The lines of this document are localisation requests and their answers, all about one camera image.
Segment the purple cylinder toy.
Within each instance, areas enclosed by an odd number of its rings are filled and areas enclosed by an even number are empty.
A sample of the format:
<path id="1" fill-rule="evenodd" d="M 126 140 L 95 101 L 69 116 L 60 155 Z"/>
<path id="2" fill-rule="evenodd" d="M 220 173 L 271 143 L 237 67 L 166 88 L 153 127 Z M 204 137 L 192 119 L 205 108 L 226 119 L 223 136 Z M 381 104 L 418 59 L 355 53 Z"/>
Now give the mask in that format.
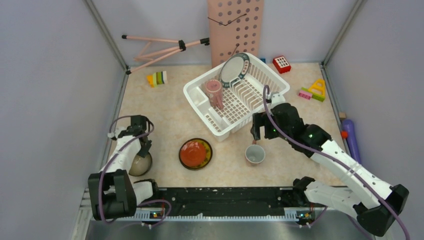
<path id="1" fill-rule="evenodd" d="M 351 157 L 359 164 L 362 164 L 354 122 L 351 119 L 344 119 L 341 122 L 341 128 L 341 137 L 346 140 Z"/>

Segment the salmon mug white interior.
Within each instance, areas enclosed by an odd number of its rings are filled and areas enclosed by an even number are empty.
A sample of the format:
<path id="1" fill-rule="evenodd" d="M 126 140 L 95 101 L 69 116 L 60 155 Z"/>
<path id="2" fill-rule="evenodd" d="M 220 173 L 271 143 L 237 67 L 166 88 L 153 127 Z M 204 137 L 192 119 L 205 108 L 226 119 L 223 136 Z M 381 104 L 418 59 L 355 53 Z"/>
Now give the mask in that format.
<path id="1" fill-rule="evenodd" d="M 253 140 L 252 144 L 246 148 L 244 158 L 250 166 L 257 166 L 265 160 L 266 152 L 256 140 Z"/>

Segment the pink patterned mug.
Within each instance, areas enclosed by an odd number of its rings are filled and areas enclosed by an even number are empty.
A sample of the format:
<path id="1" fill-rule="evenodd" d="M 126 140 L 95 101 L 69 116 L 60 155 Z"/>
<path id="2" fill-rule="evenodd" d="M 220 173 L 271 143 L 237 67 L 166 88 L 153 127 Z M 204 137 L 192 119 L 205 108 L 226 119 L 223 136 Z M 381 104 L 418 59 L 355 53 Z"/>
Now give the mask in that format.
<path id="1" fill-rule="evenodd" d="M 207 81 L 204 86 L 204 93 L 208 97 L 212 107 L 218 108 L 219 110 L 224 109 L 223 86 L 219 80 L 211 79 Z"/>

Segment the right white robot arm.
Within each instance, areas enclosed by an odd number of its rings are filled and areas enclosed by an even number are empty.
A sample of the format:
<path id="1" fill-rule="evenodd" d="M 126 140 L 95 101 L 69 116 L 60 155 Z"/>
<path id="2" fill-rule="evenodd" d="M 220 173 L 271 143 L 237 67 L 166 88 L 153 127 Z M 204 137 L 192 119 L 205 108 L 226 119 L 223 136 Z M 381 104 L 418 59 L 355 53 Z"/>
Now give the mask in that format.
<path id="1" fill-rule="evenodd" d="M 261 139 L 261 127 L 266 139 L 286 140 L 295 151 L 326 167 L 347 187 L 339 189 L 307 176 L 296 179 L 293 200 L 297 205 L 307 206 L 311 202 L 331 207 L 355 218 L 364 230 L 377 237 L 383 237 L 397 222 L 405 238 L 411 239 L 399 217 L 410 194 L 405 186 L 391 185 L 370 173 L 325 130 L 316 124 L 305 124 L 289 103 L 253 114 L 250 132 L 255 141 Z"/>

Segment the pink perforated board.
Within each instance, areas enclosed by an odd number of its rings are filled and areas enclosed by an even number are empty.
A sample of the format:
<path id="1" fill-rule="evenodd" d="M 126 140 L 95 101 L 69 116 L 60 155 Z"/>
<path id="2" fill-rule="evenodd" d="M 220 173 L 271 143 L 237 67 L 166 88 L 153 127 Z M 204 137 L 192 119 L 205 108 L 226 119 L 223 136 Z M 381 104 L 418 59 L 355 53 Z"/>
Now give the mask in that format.
<path id="1" fill-rule="evenodd" d="M 211 66 L 238 53 L 259 55 L 263 0 L 208 0 Z"/>

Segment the multicolour striped toy block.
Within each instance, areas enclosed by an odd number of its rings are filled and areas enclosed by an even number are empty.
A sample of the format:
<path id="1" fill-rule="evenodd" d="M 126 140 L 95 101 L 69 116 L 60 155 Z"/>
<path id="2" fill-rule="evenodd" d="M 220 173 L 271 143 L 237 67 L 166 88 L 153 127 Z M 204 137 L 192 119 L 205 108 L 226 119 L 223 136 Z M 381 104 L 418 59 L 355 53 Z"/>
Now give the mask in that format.
<path id="1" fill-rule="evenodd" d="M 166 71 L 159 71 L 153 74 L 147 75 L 146 80 L 151 88 L 164 85 L 168 83 L 168 76 Z"/>

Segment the white plastic dish rack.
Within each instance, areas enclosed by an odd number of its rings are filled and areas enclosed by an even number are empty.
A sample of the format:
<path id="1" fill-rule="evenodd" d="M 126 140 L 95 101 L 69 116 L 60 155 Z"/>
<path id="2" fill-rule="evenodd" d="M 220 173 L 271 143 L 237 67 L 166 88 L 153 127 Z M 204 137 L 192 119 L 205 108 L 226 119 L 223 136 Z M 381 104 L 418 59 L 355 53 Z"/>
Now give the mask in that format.
<path id="1" fill-rule="evenodd" d="M 219 80 L 225 62 L 185 84 L 183 93 L 190 106 L 200 117 L 218 142 L 222 142 L 252 121 L 253 114 L 264 110 L 263 89 L 267 85 L 271 93 L 283 96 L 290 85 L 268 65 L 251 53 L 250 67 L 242 80 L 230 88 L 223 88 L 222 110 L 210 105 L 204 93 L 209 80 Z"/>

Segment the red grid toy block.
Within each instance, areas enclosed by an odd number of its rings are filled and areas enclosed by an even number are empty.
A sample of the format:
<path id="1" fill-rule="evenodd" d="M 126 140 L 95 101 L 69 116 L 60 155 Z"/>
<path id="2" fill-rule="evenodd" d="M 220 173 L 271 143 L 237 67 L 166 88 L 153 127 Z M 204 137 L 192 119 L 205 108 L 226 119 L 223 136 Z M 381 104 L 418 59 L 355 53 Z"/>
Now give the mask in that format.
<path id="1" fill-rule="evenodd" d="M 291 71 L 292 66 L 288 62 L 288 60 L 285 58 L 285 56 L 281 55 L 278 57 L 275 57 L 272 60 L 273 65 L 277 69 L 279 74 L 288 73 Z"/>

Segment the yellow triangular toy block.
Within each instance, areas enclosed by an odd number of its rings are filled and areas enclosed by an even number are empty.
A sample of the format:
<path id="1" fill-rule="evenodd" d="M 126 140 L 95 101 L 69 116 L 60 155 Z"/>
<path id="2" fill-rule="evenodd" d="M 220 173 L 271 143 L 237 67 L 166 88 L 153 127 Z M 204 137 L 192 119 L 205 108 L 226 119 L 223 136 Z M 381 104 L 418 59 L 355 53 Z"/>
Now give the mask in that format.
<path id="1" fill-rule="evenodd" d="M 323 79 L 317 79 L 308 90 L 316 95 L 326 96 L 326 84 Z"/>

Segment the brown ceramic bowl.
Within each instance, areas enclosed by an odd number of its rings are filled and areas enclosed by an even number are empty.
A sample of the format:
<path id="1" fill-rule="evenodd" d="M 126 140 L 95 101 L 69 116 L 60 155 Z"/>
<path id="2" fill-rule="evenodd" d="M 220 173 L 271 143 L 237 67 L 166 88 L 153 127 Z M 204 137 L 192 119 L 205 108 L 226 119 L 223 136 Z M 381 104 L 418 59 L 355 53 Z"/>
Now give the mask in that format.
<path id="1" fill-rule="evenodd" d="M 153 160 L 150 153 L 144 157 L 136 155 L 133 159 L 128 174 L 134 177 L 143 176 L 150 171 L 152 165 Z"/>

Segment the green toy brick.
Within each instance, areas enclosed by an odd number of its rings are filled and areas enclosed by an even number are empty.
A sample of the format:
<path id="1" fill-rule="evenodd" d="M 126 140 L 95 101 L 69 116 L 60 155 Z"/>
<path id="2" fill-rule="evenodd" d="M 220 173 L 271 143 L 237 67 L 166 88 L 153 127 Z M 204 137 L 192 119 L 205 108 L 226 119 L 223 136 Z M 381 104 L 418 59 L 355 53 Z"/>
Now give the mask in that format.
<path id="1" fill-rule="evenodd" d="M 305 87 L 302 87 L 301 90 L 304 91 L 304 92 L 306 92 L 306 93 L 309 93 L 313 99 L 318 100 L 320 102 L 324 102 L 324 100 L 326 99 L 325 95 L 321 95 L 321 94 L 315 93 L 313 91 L 308 90 Z"/>

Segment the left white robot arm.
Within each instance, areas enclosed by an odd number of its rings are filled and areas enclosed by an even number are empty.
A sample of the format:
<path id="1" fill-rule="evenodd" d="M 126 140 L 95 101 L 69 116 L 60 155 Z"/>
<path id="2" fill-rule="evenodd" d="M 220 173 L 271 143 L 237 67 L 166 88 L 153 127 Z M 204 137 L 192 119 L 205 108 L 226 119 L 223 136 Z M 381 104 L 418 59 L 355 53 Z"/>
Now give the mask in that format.
<path id="1" fill-rule="evenodd" d="M 152 179 L 132 183 L 130 169 L 136 157 L 151 158 L 154 124 L 144 115 L 129 116 L 127 127 L 110 128 L 108 138 L 116 147 L 98 173 L 88 177 L 88 191 L 93 218 L 111 223 L 115 219 L 132 217 L 141 202 L 154 207 L 160 202 L 157 184 Z"/>

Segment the small wooden block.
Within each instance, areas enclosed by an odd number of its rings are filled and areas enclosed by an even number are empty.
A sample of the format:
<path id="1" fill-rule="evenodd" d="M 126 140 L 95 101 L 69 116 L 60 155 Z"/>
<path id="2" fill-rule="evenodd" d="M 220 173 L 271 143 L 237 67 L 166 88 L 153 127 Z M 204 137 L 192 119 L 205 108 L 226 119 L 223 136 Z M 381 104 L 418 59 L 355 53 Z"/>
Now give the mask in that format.
<path id="1" fill-rule="evenodd" d="M 347 114 L 345 112 L 339 112 L 338 117 L 341 121 L 344 121 L 347 118 Z"/>

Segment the white plate green rim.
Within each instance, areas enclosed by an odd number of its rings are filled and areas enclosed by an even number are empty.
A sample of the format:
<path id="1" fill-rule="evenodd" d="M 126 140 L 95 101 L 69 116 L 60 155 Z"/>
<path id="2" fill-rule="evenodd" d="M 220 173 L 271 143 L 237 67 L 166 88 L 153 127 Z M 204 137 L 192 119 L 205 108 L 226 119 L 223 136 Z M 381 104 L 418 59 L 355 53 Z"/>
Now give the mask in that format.
<path id="1" fill-rule="evenodd" d="M 222 87 L 228 89 L 242 80 L 250 68 L 250 57 L 247 53 L 237 53 L 230 57 L 221 68 L 218 79 Z"/>

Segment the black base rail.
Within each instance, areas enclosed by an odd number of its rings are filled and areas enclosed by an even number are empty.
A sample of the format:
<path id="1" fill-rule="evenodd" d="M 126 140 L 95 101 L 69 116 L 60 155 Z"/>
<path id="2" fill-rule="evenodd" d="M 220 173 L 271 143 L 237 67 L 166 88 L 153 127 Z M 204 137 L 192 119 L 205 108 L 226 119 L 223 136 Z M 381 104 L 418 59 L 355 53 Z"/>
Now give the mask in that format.
<path id="1" fill-rule="evenodd" d="M 291 209 L 314 213 L 321 207 L 291 187 L 168 187 L 159 189 L 142 210 L 152 210 L 153 218 L 170 211 L 172 218 L 210 217 L 258 219 L 289 217 Z"/>

